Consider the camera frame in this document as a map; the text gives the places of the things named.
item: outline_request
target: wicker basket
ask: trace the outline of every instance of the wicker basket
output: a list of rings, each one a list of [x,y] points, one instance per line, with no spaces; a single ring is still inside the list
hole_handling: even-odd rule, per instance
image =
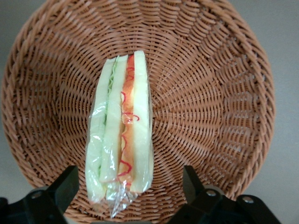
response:
[[[114,221],[165,223],[182,171],[241,194],[269,150],[274,90],[265,52],[226,0],[49,0],[18,34],[2,82],[6,137],[34,187],[79,166],[66,215],[109,220],[86,197],[86,128],[106,58],[143,49],[153,102],[154,181]]]

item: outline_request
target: cucumber sandwich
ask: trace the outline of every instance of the cucumber sandwich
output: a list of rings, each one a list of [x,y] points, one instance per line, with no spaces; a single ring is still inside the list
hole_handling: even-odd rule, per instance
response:
[[[107,196],[111,183],[135,193],[153,179],[150,91],[143,51],[107,59],[96,88],[86,145],[88,198]]]

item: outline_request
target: sandwich wrapper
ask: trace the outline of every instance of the sandwich wrapper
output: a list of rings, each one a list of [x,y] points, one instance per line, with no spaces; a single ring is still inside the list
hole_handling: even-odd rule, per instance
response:
[[[144,52],[107,59],[96,88],[86,144],[86,188],[94,208],[107,204],[114,217],[150,188],[151,135]]]

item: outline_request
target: gray background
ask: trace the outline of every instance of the gray background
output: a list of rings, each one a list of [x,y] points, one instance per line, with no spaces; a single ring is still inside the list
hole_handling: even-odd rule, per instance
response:
[[[16,35],[43,0],[0,0],[0,78]],[[271,63],[277,115],[270,152],[246,190],[284,224],[299,223],[299,0],[231,0]],[[0,126],[0,196],[15,202],[32,188],[14,161]]]

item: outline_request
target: plastic bag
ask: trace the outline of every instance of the plastic bag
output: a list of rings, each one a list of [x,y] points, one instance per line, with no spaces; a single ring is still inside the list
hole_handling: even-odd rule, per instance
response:
[[[88,125],[85,179],[91,203],[111,217],[151,186],[152,107],[145,54],[107,59]]]

